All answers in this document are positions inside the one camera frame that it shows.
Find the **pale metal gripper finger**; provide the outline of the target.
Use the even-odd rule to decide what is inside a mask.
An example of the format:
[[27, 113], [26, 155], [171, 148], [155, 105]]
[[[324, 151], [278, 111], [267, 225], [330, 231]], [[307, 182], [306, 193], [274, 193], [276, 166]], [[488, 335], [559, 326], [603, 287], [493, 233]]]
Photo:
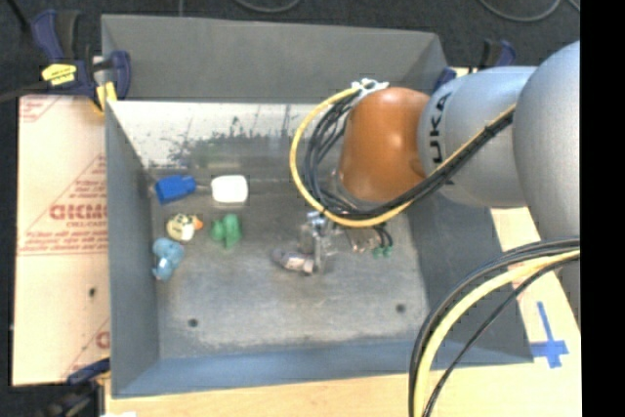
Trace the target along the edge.
[[315, 268], [325, 273], [328, 259], [335, 254], [333, 251], [334, 223], [324, 216], [313, 218], [313, 255]]
[[303, 224], [299, 230], [299, 250], [305, 255], [312, 255], [315, 250], [316, 229], [310, 224]]

